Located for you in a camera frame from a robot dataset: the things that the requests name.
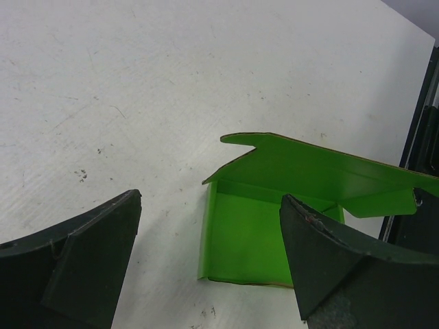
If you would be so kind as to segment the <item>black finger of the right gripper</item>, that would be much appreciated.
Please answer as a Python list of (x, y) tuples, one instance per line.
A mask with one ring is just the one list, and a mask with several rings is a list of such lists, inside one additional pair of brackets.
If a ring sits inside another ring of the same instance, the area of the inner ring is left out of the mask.
[(389, 243), (425, 254), (438, 255), (438, 197), (416, 189), (413, 215), (398, 215), (390, 228)]

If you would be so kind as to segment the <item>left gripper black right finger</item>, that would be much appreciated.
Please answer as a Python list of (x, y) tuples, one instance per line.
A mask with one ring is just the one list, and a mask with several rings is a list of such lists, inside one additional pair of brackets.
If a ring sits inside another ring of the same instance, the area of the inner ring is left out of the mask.
[(437, 328), (438, 257), (372, 238), (284, 195), (281, 233), (310, 328)]

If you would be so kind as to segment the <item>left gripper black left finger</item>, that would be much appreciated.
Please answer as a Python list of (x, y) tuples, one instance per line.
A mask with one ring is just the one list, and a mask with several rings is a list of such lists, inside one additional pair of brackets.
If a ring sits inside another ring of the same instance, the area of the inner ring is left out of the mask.
[(2, 328), (110, 328), (141, 216), (139, 190), (1, 244)]

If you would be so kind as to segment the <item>green paper box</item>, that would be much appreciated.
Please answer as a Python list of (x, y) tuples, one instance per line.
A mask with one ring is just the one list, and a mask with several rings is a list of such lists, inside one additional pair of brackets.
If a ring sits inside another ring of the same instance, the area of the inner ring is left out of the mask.
[(435, 176), (271, 132), (220, 140), (250, 151), (204, 181), (200, 279), (292, 287), (279, 219), (286, 194), (339, 223), (345, 212), (357, 218), (412, 215), (416, 189), (438, 194)]

